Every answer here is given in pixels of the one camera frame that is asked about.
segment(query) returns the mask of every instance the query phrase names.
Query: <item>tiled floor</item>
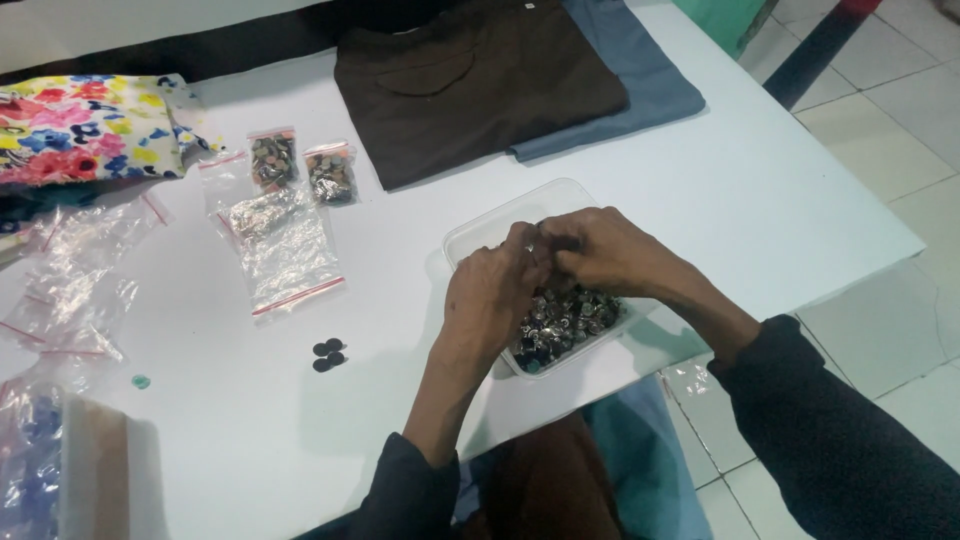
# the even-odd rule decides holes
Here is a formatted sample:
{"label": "tiled floor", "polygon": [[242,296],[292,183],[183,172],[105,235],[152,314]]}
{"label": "tiled floor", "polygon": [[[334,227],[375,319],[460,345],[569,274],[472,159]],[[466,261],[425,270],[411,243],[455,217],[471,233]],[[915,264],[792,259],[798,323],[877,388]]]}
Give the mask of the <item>tiled floor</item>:
{"label": "tiled floor", "polygon": [[[780,0],[740,65],[764,82],[836,1]],[[932,0],[883,0],[793,112],[928,246],[797,313],[804,332],[830,371],[960,470],[960,26]],[[661,374],[715,537],[809,538],[738,433],[709,360]]]}

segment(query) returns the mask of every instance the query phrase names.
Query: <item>clear plastic box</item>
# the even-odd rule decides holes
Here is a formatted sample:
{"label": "clear plastic box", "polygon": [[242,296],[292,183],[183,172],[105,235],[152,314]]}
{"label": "clear plastic box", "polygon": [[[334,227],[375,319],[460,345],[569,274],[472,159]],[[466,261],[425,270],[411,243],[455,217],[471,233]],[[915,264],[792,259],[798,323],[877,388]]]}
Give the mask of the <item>clear plastic box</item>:
{"label": "clear plastic box", "polygon": [[[595,206],[597,206],[596,201],[584,191],[582,186],[569,178],[559,178],[450,231],[444,237],[444,255],[450,263],[450,268],[455,270],[457,262],[478,248],[483,246],[492,248],[503,242],[510,231],[510,226],[517,221],[537,223],[547,217]],[[600,335],[591,336],[587,341],[566,353],[561,360],[535,374],[520,369],[509,350],[501,353],[500,357],[517,375],[525,379],[543,379],[583,357],[591,349],[615,339],[629,327],[646,318],[660,305],[656,300],[648,298],[625,298],[623,304],[627,312],[615,325]]]}

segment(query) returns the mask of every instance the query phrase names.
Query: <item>black sleeve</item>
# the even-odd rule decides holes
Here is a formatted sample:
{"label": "black sleeve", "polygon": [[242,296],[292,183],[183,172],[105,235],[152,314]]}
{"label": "black sleeve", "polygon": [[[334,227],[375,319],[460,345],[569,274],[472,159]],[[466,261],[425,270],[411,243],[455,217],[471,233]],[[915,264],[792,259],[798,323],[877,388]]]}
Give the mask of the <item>black sleeve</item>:
{"label": "black sleeve", "polygon": [[722,370],[736,424],[800,526],[820,539],[960,538],[960,476],[824,368],[781,315]]}
{"label": "black sleeve", "polygon": [[373,473],[370,494],[353,515],[349,538],[446,538],[460,489],[456,454],[434,469],[399,433],[391,433]]}

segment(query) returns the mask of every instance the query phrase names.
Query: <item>brown cloth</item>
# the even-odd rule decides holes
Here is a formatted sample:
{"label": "brown cloth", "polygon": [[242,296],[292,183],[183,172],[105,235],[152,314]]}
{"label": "brown cloth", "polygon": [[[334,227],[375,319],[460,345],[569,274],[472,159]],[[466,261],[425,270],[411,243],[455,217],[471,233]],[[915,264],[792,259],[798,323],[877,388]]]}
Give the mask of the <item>brown cloth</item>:
{"label": "brown cloth", "polygon": [[559,0],[470,0],[407,34],[354,29],[333,73],[384,189],[629,105]]}
{"label": "brown cloth", "polygon": [[624,536],[613,486],[579,411],[504,446],[464,540]]}

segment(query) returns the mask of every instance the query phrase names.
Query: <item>person's left hand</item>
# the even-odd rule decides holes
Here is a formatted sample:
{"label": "person's left hand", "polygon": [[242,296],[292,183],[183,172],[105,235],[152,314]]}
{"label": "person's left hand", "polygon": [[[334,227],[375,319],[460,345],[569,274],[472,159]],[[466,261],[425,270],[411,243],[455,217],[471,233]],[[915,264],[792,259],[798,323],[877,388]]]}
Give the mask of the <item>person's left hand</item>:
{"label": "person's left hand", "polygon": [[444,326],[429,361],[479,386],[519,330],[534,289],[552,270],[540,231],[522,222],[514,223],[499,247],[480,248],[463,259],[446,290]]}

